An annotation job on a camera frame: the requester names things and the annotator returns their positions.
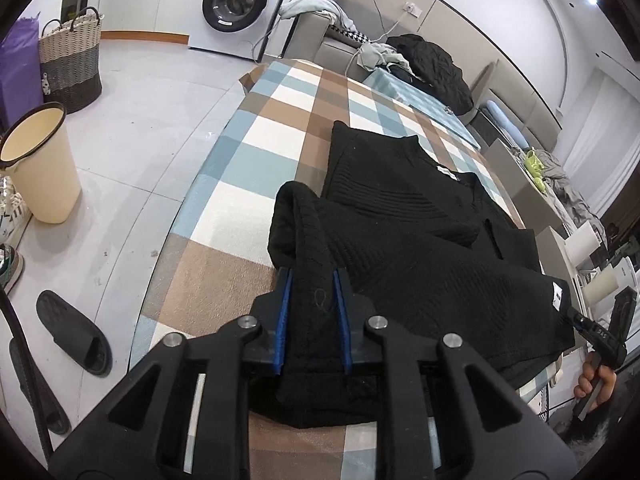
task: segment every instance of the basket handle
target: basket handle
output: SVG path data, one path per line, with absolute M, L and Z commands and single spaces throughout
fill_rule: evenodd
M 76 14 L 76 17 L 71 21 L 71 32 L 74 31 L 74 24 L 76 23 L 76 20 L 80 16 L 82 16 L 83 12 L 86 14 L 86 10 L 87 9 L 91 9 L 95 13 L 96 18 L 98 18 L 98 25 L 100 25 L 100 13 L 98 12 L 98 9 L 96 9 L 95 7 L 89 6 L 89 7 L 85 7 L 84 9 L 81 9 L 80 12 L 78 12 L 78 14 Z
M 49 25 L 49 23 L 53 23 L 53 22 L 58 22 L 60 25 L 62 25 L 62 22 L 60 20 L 57 20 L 56 18 L 54 18 L 53 20 L 49 20 L 47 23 L 45 23 L 44 27 L 42 27 L 42 34 L 40 35 L 40 37 L 44 37 L 44 29 L 47 28 L 47 25 Z

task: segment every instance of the gray bedding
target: gray bedding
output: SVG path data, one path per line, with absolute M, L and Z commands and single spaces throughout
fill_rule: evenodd
M 543 178 L 548 186 L 551 186 L 558 200 L 573 219 L 576 227 L 585 222 L 590 222 L 594 229 L 600 233 L 600 237 L 607 245 L 607 236 L 604 227 L 596 215 L 589 211 L 589 206 L 582 198 L 580 192 L 571 184 L 568 175 L 564 172 L 560 162 L 545 150 L 536 150 L 536 155 L 544 165 Z

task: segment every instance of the washing machine door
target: washing machine door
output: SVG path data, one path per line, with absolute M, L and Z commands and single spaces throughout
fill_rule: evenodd
M 267 0 L 202 0 L 207 23 L 220 32 L 243 30 L 258 19 Z

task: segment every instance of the washing machine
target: washing machine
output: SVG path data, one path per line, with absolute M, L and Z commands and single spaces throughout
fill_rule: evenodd
M 282 0 L 202 0 L 192 14 L 189 46 L 253 59 L 262 57 Z

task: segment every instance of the purple bag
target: purple bag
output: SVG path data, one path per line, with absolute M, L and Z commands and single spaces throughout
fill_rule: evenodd
M 0 121 L 4 130 L 44 102 L 38 19 L 20 18 L 0 43 Z

